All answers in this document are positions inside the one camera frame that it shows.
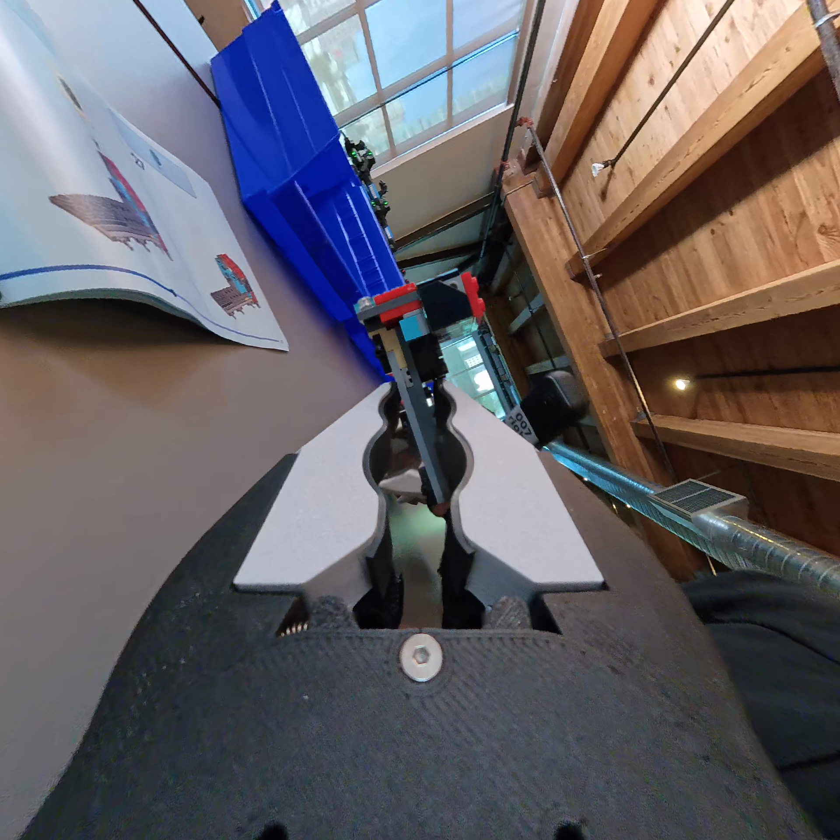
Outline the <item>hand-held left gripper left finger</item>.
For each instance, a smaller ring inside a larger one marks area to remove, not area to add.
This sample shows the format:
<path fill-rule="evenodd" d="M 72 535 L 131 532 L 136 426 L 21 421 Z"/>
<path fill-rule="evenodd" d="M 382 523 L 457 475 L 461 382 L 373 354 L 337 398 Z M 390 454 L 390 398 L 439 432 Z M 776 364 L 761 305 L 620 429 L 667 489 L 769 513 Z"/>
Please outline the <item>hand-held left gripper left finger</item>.
<path fill-rule="evenodd" d="M 386 502 L 379 481 L 390 458 L 381 385 L 303 445 L 234 577 L 242 592 L 338 596 L 354 606 L 368 592 L 384 600 L 394 578 Z"/>

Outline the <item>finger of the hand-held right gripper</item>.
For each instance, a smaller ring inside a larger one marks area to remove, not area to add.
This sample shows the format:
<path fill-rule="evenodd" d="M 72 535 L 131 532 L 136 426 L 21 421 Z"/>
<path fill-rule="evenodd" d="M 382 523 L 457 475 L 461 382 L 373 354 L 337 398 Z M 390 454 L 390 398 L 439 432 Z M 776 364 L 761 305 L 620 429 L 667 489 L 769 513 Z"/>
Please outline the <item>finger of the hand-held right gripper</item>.
<path fill-rule="evenodd" d="M 380 482 L 380 488 L 401 503 L 426 503 L 426 492 L 418 469 L 405 469 L 387 476 Z"/>

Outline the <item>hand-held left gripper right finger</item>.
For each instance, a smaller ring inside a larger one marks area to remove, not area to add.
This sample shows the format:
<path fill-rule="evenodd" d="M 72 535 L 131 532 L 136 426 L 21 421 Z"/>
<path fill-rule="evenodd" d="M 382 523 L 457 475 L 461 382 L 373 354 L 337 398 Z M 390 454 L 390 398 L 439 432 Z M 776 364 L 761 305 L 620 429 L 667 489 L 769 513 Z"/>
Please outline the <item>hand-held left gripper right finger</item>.
<path fill-rule="evenodd" d="M 535 448 L 451 383 L 442 461 L 453 495 L 438 568 L 443 622 L 483 622 L 503 598 L 529 613 L 542 595 L 605 587 L 579 529 Z"/>

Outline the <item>long black toy brick assembly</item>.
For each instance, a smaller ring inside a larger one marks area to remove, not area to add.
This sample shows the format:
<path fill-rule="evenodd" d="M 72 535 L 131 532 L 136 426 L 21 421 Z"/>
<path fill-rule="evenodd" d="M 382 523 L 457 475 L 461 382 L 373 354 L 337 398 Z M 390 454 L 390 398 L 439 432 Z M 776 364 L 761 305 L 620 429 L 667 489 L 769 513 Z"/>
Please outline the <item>long black toy brick assembly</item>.
<path fill-rule="evenodd" d="M 385 373 L 395 381 L 407 425 L 421 459 L 427 504 L 446 512 L 452 490 L 438 456 L 443 422 L 435 388 L 447 367 L 419 290 L 413 283 L 363 297 L 355 304 L 361 326 L 373 342 Z"/>

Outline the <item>red black toy brick build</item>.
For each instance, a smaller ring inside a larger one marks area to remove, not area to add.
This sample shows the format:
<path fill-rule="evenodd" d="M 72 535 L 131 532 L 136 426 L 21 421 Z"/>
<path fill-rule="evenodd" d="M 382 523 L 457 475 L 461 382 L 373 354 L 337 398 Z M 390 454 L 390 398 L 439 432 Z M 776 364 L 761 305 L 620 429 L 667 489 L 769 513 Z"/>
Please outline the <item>red black toy brick build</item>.
<path fill-rule="evenodd" d="M 431 279 L 416 287 L 431 333 L 442 333 L 459 322 L 485 317 L 478 279 L 469 272 L 456 278 Z"/>

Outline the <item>blue plastic bin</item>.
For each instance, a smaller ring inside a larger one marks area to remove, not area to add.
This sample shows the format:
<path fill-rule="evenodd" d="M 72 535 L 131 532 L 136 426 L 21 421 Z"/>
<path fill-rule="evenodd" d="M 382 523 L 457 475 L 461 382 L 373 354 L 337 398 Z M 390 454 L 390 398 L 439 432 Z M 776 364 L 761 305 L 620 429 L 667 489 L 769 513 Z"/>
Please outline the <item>blue plastic bin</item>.
<path fill-rule="evenodd" d="M 248 212 L 331 320 L 403 283 L 340 130 L 278 2 L 212 60 Z"/>
<path fill-rule="evenodd" d="M 350 310 L 349 317 L 343 319 L 341 325 L 363 361 L 373 370 L 377 381 L 393 382 L 390 363 L 381 342 L 378 343 L 370 336 L 366 327 L 358 320 L 356 312 Z"/>

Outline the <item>instruction booklet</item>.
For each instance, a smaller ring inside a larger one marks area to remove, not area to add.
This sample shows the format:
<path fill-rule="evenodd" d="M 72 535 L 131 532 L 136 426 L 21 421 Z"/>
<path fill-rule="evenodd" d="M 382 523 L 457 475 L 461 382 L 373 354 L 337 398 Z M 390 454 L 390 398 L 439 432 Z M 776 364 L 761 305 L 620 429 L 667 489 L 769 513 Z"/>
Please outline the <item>instruction booklet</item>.
<path fill-rule="evenodd" d="M 113 110 L 26 2 L 1 12 L 2 309 L 137 301 L 288 351 L 211 186 Z"/>

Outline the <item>grey desk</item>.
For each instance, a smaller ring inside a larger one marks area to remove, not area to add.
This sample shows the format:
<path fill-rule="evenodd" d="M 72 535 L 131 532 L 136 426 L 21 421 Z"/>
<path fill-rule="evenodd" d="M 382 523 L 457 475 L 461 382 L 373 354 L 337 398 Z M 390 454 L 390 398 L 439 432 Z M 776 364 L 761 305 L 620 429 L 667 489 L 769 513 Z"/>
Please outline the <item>grey desk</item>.
<path fill-rule="evenodd" d="M 30 6 L 109 104 L 213 188 L 290 351 L 121 301 L 2 313 L 2 838 L 56 784 L 182 557 L 374 387 L 247 215 L 219 110 L 154 24 L 134 2 Z"/>

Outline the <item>ceiling vent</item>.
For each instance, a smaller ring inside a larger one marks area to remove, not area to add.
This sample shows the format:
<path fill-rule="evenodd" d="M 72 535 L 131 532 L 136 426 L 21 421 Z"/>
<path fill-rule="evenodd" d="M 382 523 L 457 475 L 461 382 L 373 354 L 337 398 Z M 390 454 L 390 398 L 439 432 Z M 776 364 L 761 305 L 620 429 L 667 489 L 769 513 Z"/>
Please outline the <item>ceiling vent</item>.
<path fill-rule="evenodd" d="M 648 500 L 672 519 L 694 523 L 701 515 L 747 518 L 749 501 L 738 493 L 723 490 L 698 479 L 687 479 L 659 490 Z"/>

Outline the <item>person's black jacket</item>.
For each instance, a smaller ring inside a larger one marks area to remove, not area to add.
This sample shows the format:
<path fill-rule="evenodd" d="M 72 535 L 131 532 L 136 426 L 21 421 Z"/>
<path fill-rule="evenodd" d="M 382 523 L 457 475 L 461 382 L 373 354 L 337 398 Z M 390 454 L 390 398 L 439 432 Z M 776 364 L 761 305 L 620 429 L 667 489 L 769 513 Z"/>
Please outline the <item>person's black jacket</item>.
<path fill-rule="evenodd" d="M 764 751 L 824 838 L 839 838 L 839 602 L 733 571 L 683 584 Z"/>

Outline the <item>large window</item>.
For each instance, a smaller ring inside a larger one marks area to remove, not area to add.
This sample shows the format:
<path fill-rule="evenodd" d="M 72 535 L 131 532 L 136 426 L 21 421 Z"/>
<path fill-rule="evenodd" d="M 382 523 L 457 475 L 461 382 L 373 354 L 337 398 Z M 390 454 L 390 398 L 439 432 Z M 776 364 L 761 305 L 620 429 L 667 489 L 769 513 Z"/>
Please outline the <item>large window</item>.
<path fill-rule="evenodd" d="M 246 2 L 277 5 L 343 137 L 379 166 L 504 109 L 531 2 Z"/>

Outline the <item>silver air duct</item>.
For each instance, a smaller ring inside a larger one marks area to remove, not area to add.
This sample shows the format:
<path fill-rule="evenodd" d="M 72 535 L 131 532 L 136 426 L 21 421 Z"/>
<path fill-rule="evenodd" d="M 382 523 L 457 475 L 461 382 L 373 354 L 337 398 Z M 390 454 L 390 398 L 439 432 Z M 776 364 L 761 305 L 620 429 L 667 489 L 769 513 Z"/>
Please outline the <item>silver air duct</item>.
<path fill-rule="evenodd" d="M 839 596 L 839 560 L 748 518 L 701 515 L 694 523 L 672 519 L 648 497 L 665 486 L 633 476 L 601 458 L 564 444 L 547 451 L 577 476 L 655 522 L 731 570 L 756 570 Z"/>

